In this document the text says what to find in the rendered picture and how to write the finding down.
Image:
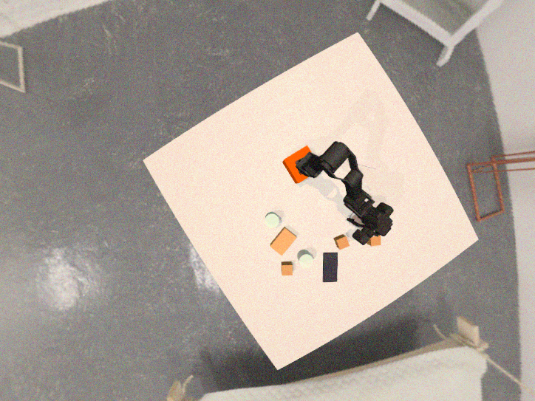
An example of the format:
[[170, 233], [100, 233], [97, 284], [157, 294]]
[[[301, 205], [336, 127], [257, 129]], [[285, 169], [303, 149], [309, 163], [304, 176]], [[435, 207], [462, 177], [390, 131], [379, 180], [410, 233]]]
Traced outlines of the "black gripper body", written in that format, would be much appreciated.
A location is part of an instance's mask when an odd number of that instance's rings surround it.
[[[385, 204], [384, 202], [380, 202], [377, 206], [377, 209], [383, 211], [384, 213], [388, 213], [389, 216], [394, 212], [393, 208]], [[373, 232], [369, 228], [368, 221], [361, 220], [361, 222], [365, 224], [365, 226], [363, 227], [363, 230], [361, 231], [357, 228], [357, 230], [353, 233], [352, 237], [357, 242], [360, 242], [362, 245], [365, 245], [369, 241], [369, 237], [373, 234]]]

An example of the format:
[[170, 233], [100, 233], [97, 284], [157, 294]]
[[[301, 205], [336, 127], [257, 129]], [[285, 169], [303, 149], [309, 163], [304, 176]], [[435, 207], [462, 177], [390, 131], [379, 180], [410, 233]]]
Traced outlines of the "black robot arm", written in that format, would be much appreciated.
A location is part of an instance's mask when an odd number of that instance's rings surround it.
[[[351, 171], [342, 179], [334, 173], [347, 159]], [[334, 141], [322, 155], [318, 156], [309, 151], [304, 157], [296, 161], [296, 168], [300, 175], [304, 174], [316, 178], [324, 171], [329, 177], [341, 180], [345, 184], [347, 192], [343, 199], [344, 205], [361, 220], [368, 221], [371, 230], [385, 236], [392, 229], [393, 220], [389, 214], [373, 207], [375, 201], [363, 191], [363, 174], [358, 169], [356, 156], [345, 143]], [[368, 200], [364, 201], [365, 199]]]

